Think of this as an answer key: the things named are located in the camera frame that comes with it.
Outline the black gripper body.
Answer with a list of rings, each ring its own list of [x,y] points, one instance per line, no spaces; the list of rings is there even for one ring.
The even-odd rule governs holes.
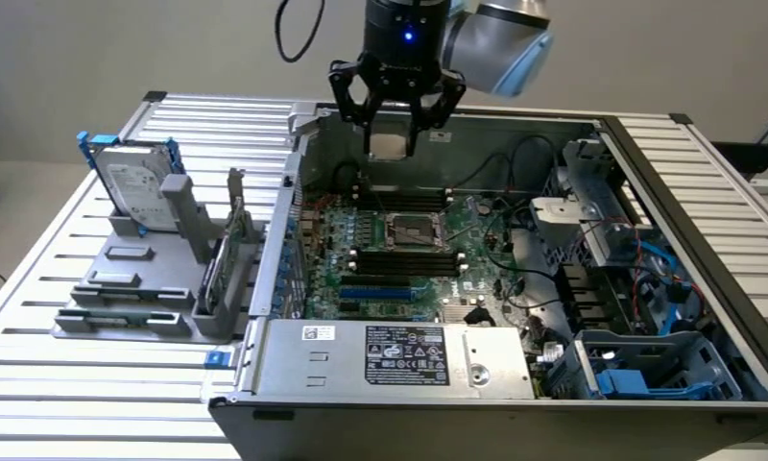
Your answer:
[[[432,93],[450,10],[448,1],[366,2],[358,74],[371,97],[414,100]]]

